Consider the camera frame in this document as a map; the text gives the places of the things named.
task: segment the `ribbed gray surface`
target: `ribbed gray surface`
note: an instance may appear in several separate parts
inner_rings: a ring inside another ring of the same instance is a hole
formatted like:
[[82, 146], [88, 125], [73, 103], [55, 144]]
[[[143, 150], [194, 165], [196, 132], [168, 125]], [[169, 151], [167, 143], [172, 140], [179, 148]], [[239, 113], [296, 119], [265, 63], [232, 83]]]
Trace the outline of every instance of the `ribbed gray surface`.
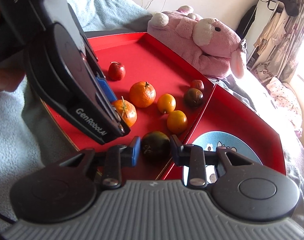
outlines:
[[246, 224], [220, 212], [204, 191], [176, 181], [128, 181], [105, 191], [77, 219], [37, 225], [20, 220], [3, 236], [9, 240], [296, 240], [304, 230], [290, 219]]

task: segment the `dark green fruit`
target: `dark green fruit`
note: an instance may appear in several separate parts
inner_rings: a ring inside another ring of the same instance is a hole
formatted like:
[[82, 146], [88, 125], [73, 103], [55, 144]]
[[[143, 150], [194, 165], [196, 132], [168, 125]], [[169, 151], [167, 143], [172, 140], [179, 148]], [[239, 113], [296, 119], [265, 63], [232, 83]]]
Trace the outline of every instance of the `dark green fruit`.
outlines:
[[184, 94], [184, 102], [190, 107], [198, 107], [203, 103], [203, 93], [196, 89], [190, 88]]
[[147, 133], [141, 140], [141, 153], [147, 159], [157, 161], [170, 154], [170, 140], [162, 132]]

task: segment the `orange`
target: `orange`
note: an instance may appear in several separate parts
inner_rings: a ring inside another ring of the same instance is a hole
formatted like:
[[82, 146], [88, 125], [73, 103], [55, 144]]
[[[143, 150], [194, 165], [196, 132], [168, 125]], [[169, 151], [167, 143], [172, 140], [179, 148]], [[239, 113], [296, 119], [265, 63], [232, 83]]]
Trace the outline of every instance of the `orange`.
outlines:
[[135, 124], [137, 119], [137, 114], [134, 105], [124, 100], [123, 97], [121, 100], [114, 101], [112, 105], [115, 106], [116, 111], [123, 118], [124, 122], [128, 125], [128, 127], [131, 127], [132, 125]]
[[169, 114], [173, 112], [176, 107], [175, 98], [170, 94], [161, 95], [157, 100], [157, 108], [162, 114]]
[[146, 81], [135, 83], [129, 92], [130, 101], [136, 107], [144, 108], [153, 104], [156, 97], [154, 87]]
[[187, 128], [187, 117], [182, 111], [176, 110], [169, 113], [166, 124], [171, 133], [180, 134]]

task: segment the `plush toy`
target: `plush toy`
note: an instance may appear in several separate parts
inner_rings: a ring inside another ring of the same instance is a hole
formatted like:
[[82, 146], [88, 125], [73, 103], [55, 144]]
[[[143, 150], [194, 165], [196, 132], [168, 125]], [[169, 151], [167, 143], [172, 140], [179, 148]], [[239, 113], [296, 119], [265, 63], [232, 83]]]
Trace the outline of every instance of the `plush toy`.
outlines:
[[154, 14], [148, 33], [205, 76], [225, 78], [231, 71], [237, 78], [244, 75], [245, 40], [219, 20], [193, 13], [188, 5]]

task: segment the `bed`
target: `bed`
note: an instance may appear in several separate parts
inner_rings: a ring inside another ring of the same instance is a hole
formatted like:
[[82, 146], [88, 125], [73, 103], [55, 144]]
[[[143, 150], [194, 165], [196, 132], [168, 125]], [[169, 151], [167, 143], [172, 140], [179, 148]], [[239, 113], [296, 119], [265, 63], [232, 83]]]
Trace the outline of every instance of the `bed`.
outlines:
[[[68, 2], [88, 37], [144, 32], [152, 17], [150, 13], [132, 0], [68, 0]], [[211, 82], [218, 83], [255, 111], [279, 133], [287, 176], [293, 179], [300, 189], [300, 200], [293, 219], [304, 228], [304, 148], [295, 135], [292, 125], [287, 119], [279, 115], [273, 99], [249, 71], [245, 72], [245, 76], [241, 80], [230, 75], [224, 80], [211, 80]], [[62, 158], [64, 153], [68, 153], [73, 148], [52, 122], [26, 80], [22, 82], [13, 95], [0, 95], [0, 101], [7, 102], [13, 98], [19, 105], [19, 111], [16, 111], [15, 114], [21, 128], [17, 135], [12, 135], [17, 141], [13, 145], [6, 145], [7, 152], [13, 150], [12, 154], [5, 154], [4, 142], [2, 140], [0, 142], [0, 155], [6, 155], [5, 158], [0, 159], [0, 167], [11, 160], [11, 164], [7, 168], [0, 168], [0, 212], [2, 211], [3, 214], [15, 219], [8, 197], [12, 183], [19, 177]], [[24, 145], [27, 140], [31, 141], [29, 160], [26, 160], [26, 157], [22, 159], [27, 149], [21, 145]], [[0, 221], [0, 231], [7, 226], [9, 225]]]

